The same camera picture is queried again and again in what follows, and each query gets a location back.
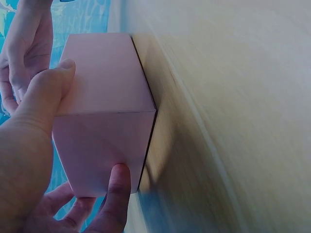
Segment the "wooden surface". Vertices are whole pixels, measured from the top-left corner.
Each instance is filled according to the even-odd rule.
[[[126,233],[310,232],[311,2],[114,0],[158,107]]]

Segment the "hand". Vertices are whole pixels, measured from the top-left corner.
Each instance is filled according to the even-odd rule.
[[[122,233],[126,224],[130,195],[129,169],[116,165],[111,171],[108,194],[102,202],[97,216],[84,233]],[[72,209],[60,221],[53,217],[58,210],[73,198],[69,183],[64,183],[41,199],[28,217],[22,233],[62,232],[77,233],[90,215],[95,198],[79,198]]]
[[[60,100],[70,88],[74,73],[74,62],[66,60],[56,69],[35,75],[16,112],[0,126],[0,232],[16,232],[24,226],[27,232],[35,224],[28,216],[41,220],[38,227],[47,223],[55,227],[60,224],[51,221],[53,212],[39,217],[38,209],[44,206],[44,201],[36,210],[34,208],[50,182],[53,119]],[[106,204],[88,228],[89,232],[121,232],[130,186],[128,169],[124,166],[115,168]],[[83,220],[86,215],[87,211],[82,212],[80,219]]]
[[[23,99],[31,79],[49,68],[53,43],[51,2],[20,0],[5,39],[0,55],[0,93],[10,114]]]

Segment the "cardboard box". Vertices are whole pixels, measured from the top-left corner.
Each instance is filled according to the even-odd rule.
[[[138,189],[156,108],[132,39],[126,33],[72,34],[61,61],[76,62],[53,140],[77,197],[106,194],[112,167],[131,170]]]

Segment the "knuckle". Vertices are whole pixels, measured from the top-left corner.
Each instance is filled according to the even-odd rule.
[[[119,215],[114,211],[110,210],[103,210],[103,215],[110,220],[111,223],[114,225],[119,225],[120,227],[124,228],[127,221],[126,215]]]
[[[77,200],[74,203],[74,207],[79,208],[82,212],[89,214],[91,213],[93,206],[83,200]]]
[[[57,208],[53,205],[53,202],[54,200],[49,195],[45,195],[44,206],[46,206],[48,212],[52,215],[57,212]]]
[[[8,43],[6,46],[6,52],[8,56],[14,56],[16,53],[16,45],[14,43]]]
[[[22,86],[23,86],[22,78],[23,77],[20,77],[18,75],[10,76],[10,83],[11,83],[11,85],[16,87],[17,89],[22,88]]]
[[[108,195],[109,194],[127,194],[127,189],[122,184],[114,183],[111,184],[108,188]]]
[[[14,96],[4,96],[4,97],[2,97],[2,102],[3,102],[4,107],[7,107],[8,102],[11,101],[11,100],[14,100]]]
[[[0,69],[3,70],[8,66],[8,59],[4,53],[0,53]]]
[[[7,83],[9,81],[9,69],[1,65],[0,61],[0,81]]]
[[[64,221],[67,223],[67,225],[69,225],[72,228],[77,228],[78,227],[78,223],[76,220],[74,220],[73,218],[66,216],[64,218]]]
[[[53,70],[44,70],[33,78],[33,83],[39,86],[59,85],[59,75]]]

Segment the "blue water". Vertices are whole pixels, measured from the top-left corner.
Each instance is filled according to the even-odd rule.
[[[18,0],[0,0],[0,48],[15,15]],[[71,33],[100,33],[107,31],[110,0],[76,0],[58,2],[55,0],[51,7],[54,29],[54,40],[50,67],[57,66],[66,39]],[[8,119],[0,109],[0,124]],[[62,165],[54,149],[54,162],[51,183],[47,191],[54,190],[67,180]],[[98,199],[91,216],[86,220],[85,228],[96,215],[103,199]],[[70,209],[74,200],[65,205],[56,215],[61,219]]]

